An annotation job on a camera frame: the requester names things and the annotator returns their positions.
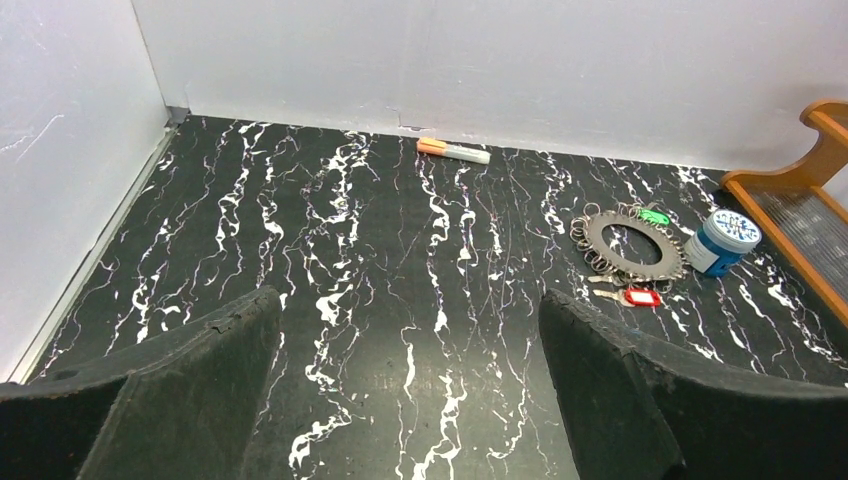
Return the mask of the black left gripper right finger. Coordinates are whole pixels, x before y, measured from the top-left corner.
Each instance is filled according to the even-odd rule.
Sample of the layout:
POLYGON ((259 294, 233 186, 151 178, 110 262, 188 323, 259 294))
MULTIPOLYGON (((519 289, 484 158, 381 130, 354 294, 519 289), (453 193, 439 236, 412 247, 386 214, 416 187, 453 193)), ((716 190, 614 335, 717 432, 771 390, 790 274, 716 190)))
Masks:
POLYGON ((539 333, 583 479, 843 479, 847 392, 729 366, 555 289, 539 333))

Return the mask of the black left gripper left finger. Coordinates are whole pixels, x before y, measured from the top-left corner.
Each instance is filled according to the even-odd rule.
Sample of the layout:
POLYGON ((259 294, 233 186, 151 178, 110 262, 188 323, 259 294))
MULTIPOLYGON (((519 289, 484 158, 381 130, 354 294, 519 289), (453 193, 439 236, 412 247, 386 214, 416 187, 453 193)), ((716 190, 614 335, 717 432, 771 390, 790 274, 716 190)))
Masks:
POLYGON ((3 384, 2 477, 238 477, 281 319, 265 286, 140 344, 3 384))

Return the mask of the red tagged key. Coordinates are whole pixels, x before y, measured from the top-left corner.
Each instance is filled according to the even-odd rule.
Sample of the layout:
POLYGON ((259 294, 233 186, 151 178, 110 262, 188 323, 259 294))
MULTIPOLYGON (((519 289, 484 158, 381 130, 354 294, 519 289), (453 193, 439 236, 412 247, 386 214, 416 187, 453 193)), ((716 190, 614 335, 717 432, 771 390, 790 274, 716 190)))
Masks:
POLYGON ((614 300, 625 307, 653 308, 662 304, 660 295, 648 289, 626 288, 614 291, 593 289, 592 293, 598 297, 614 300))

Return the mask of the round metal key organizer disc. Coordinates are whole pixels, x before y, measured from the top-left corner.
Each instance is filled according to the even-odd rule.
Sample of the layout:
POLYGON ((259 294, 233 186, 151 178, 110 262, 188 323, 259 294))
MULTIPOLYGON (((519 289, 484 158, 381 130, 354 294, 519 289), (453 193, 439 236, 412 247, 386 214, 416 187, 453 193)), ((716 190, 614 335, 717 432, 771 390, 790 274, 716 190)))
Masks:
POLYGON ((595 273, 625 284, 671 283, 686 276, 683 246, 670 226, 645 218, 639 205, 602 210, 588 204, 569 237, 595 273))

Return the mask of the green tagged key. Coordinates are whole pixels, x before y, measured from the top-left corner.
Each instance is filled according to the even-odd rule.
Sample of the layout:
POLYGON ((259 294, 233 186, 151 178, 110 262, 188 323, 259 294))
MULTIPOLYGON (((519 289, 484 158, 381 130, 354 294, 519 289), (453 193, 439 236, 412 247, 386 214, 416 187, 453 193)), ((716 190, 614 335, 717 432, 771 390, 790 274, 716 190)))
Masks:
POLYGON ((671 220, 668 215, 651 208, 640 208, 638 218, 641 221, 656 227, 668 227, 671 225, 671 220))

